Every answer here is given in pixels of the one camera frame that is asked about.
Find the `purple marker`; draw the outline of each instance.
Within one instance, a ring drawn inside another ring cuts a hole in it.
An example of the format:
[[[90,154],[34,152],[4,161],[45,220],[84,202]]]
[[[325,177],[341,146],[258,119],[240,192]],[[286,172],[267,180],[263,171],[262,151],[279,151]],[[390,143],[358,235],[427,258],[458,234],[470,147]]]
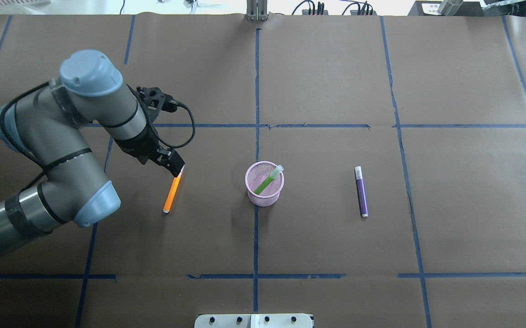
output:
[[[369,208],[366,205],[365,182],[362,180],[362,168],[356,166],[354,168],[356,174],[356,190],[358,191],[358,205],[361,208],[361,215],[363,218],[369,217]]]

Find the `white floor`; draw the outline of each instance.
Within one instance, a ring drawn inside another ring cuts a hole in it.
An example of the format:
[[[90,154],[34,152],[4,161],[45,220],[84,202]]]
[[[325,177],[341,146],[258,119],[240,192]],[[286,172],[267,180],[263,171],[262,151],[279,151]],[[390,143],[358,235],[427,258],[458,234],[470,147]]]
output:
[[[350,4],[343,0],[324,0],[325,9],[330,15],[341,15]],[[269,0],[268,10],[273,13],[290,15],[300,0]],[[406,16],[413,6],[414,0],[369,0],[374,10],[382,16]],[[123,0],[51,0],[49,4],[33,5],[37,13],[47,15],[78,15],[78,14],[118,14],[123,5]],[[198,0],[196,14],[223,15],[228,13],[245,13],[246,0]],[[308,8],[307,4],[300,9]],[[154,12],[164,14],[189,14],[191,6],[186,0],[125,0],[124,14],[137,14],[140,12]],[[0,13],[20,13],[17,8],[7,8]]]

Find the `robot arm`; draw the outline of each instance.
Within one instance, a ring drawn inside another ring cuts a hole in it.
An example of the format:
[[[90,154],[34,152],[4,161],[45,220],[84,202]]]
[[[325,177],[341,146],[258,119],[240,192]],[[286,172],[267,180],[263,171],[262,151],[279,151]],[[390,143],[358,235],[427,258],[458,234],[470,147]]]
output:
[[[90,226],[121,205],[79,132],[86,124],[99,122],[142,164],[150,159],[174,176],[184,166],[176,146],[160,146],[152,121],[159,110],[188,108],[157,88],[133,91],[101,52],[76,52],[60,77],[20,98],[0,108],[0,138],[39,164],[48,180],[0,203],[0,256],[72,220]]]

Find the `white label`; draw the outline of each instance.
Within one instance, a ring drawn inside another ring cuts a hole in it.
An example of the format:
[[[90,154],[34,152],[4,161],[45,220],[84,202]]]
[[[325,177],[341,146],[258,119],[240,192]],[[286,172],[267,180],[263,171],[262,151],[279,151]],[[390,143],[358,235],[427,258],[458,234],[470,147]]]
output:
[[[423,13],[441,16],[439,13],[439,4],[421,4],[421,6],[423,7]]]

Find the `pen holder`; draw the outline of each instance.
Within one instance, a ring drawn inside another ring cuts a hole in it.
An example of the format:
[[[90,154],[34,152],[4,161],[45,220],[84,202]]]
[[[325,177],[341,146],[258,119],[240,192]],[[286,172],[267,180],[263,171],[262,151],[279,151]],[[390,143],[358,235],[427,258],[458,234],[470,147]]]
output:
[[[251,165],[249,170],[245,174],[245,186],[247,187],[247,195],[253,204],[261,207],[272,205],[279,198],[279,193],[284,187],[284,173],[281,172],[275,180],[271,181],[271,184],[261,192],[260,195],[256,195],[253,191],[259,187],[261,182],[265,180],[277,167],[276,164],[271,162],[256,162]]]

